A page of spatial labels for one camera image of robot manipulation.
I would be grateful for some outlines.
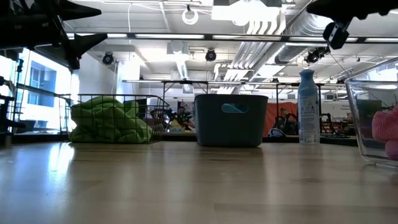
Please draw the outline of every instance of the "green towel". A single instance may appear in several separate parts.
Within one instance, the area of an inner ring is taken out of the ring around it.
[[[71,106],[76,128],[72,142],[143,143],[150,140],[152,128],[137,117],[138,103],[120,103],[112,96],[97,96]]]

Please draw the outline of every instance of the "bin handle cutout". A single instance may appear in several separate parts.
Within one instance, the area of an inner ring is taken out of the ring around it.
[[[249,107],[247,105],[240,105],[237,103],[224,103],[221,105],[221,110],[224,113],[247,113]]]

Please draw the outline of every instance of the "wooden table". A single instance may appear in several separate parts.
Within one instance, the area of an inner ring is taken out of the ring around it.
[[[50,143],[0,151],[0,223],[397,223],[358,148]]]

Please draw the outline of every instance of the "pink object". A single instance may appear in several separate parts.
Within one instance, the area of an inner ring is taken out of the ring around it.
[[[387,156],[395,161],[398,161],[398,140],[390,140],[386,143]]]
[[[392,111],[378,111],[372,121],[373,139],[378,141],[398,140],[398,106]]]

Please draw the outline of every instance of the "teal plastic bin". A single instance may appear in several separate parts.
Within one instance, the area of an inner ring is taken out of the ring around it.
[[[195,128],[202,146],[256,147],[262,142],[268,97],[198,95]]]

